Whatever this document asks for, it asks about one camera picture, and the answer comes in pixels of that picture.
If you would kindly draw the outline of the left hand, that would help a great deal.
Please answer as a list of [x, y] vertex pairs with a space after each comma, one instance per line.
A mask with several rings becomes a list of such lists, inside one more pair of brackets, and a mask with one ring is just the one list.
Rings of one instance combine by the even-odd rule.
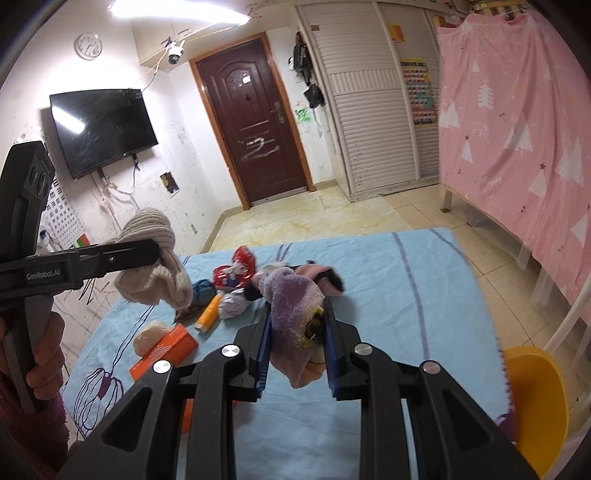
[[[46, 330], [35, 348], [35, 366], [26, 375], [27, 385], [33, 389], [35, 398], [40, 401], [53, 400], [63, 385], [62, 369], [65, 357], [61, 341], [64, 328], [63, 318], [58, 313], [51, 312]], [[6, 333], [6, 322], [1, 317], [1, 403], [18, 403], [2, 345]]]

